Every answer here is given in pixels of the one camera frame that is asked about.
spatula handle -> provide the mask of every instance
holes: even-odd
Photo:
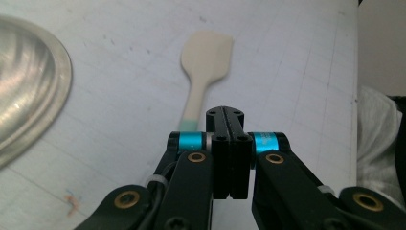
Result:
[[[188,101],[180,121],[180,131],[197,131],[206,85],[192,83]]]

black cable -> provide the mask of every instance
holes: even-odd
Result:
[[[159,206],[161,205],[162,199],[164,198],[165,188],[164,185],[158,183],[156,185],[155,199],[153,201],[152,209],[146,214],[141,224],[138,226],[139,230],[148,230],[152,227],[152,223],[158,213]]]
[[[175,168],[177,162],[172,162],[168,164],[164,169],[161,171],[161,175],[168,179],[168,175],[171,171]],[[159,207],[161,206],[161,202],[164,199],[165,195],[165,187],[164,184],[157,182],[157,181],[150,181],[148,183],[148,187],[152,188],[151,193],[155,194],[155,198],[153,201],[152,208],[144,217],[143,221],[138,226],[139,230],[148,230],[152,228],[152,223],[155,220],[156,215],[158,214]]]

white table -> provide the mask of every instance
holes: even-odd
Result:
[[[178,128],[180,53],[197,30],[235,39],[203,112],[238,108],[246,131],[284,132],[336,193],[355,183],[357,1],[2,0],[0,13],[49,30],[74,68],[55,123],[0,171],[0,229],[72,229],[110,191],[145,184]],[[213,229],[255,228],[251,197],[214,202]]]

spatula head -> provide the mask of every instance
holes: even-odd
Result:
[[[224,78],[230,68],[233,38],[213,31],[199,31],[186,42],[181,63],[191,82],[210,84]]]

metal bowl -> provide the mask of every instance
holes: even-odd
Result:
[[[52,123],[71,80],[69,56],[52,34],[33,23],[0,16],[0,167]]]

